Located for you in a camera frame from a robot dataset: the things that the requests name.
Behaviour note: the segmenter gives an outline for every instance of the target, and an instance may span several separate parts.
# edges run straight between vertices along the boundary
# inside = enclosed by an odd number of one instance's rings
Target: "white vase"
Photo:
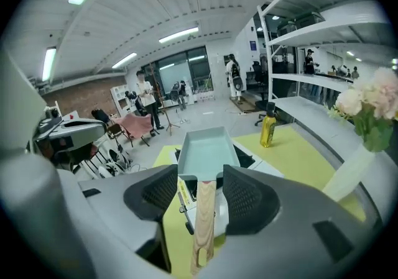
[[[366,150],[361,144],[335,172],[323,192],[336,202],[349,195],[362,180],[375,156],[376,153]]]

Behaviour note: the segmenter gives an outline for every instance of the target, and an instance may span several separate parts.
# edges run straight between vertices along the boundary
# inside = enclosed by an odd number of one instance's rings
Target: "white cabinet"
[[[124,117],[127,113],[134,112],[136,110],[135,107],[130,106],[130,101],[128,100],[128,98],[126,98],[125,95],[126,91],[129,91],[128,85],[111,88],[113,101],[121,117]]]

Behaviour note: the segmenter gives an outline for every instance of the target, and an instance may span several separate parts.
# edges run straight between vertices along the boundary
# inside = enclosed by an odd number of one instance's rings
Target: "man in white shirt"
[[[159,117],[157,115],[157,105],[154,95],[152,94],[154,89],[149,81],[145,81],[145,73],[142,70],[137,71],[137,94],[141,98],[141,102],[145,107],[145,110],[150,114],[150,121],[152,123],[152,127],[154,127],[154,122],[156,124],[156,128],[158,130],[164,129],[161,126]],[[151,136],[155,136],[155,132],[150,132]]]

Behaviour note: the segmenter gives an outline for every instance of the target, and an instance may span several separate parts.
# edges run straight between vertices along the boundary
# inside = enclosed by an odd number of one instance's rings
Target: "pink chair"
[[[140,137],[149,146],[148,142],[144,140],[143,135],[154,130],[150,123],[150,114],[147,114],[145,117],[139,117],[132,113],[127,113],[125,117],[115,118],[113,121],[123,127],[130,137]]]

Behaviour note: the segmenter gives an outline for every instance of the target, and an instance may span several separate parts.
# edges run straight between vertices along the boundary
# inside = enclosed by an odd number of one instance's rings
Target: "yellow label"
[[[183,180],[178,180],[178,188],[180,189],[180,193],[185,205],[189,205],[190,201],[188,196],[188,190]]]

